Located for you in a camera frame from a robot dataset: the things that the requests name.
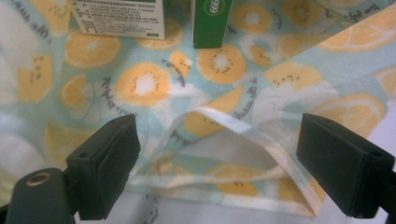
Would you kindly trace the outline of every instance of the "fruit pattern fabric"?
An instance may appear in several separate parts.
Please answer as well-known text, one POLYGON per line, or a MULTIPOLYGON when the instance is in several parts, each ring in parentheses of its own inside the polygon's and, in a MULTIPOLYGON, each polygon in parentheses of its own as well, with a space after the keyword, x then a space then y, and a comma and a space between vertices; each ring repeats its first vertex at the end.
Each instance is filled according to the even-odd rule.
MULTIPOLYGON (((19 120, 1 130, 64 167, 105 122, 133 113, 142 152, 128 187, 314 216, 323 190, 280 161, 294 164, 302 113, 367 137, 396 102, 396 5, 233 0, 223 47, 193 49, 186 2, 172 1, 165 40, 84 35, 70 0, 0 2, 8 31, 0 35, 0 116, 19 120), (254 140, 235 127, 254 127, 284 153, 224 142, 182 153, 228 129, 254 140), (251 162, 258 155, 265 162, 251 162)), ((14 183, 2 165, 0 178, 14 183)), ((8 194, 0 186, 0 203, 8 194)))

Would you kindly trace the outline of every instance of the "cardboard box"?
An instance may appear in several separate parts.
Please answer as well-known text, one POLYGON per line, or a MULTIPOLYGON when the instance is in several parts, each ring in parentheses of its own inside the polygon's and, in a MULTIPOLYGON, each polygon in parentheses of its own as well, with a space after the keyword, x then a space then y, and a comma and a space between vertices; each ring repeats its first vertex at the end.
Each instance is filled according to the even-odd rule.
POLYGON ((73 14, 86 34, 165 39, 167 2, 73 0, 73 14))
POLYGON ((221 48, 233 0, 191 0, 195 49, 221 48))

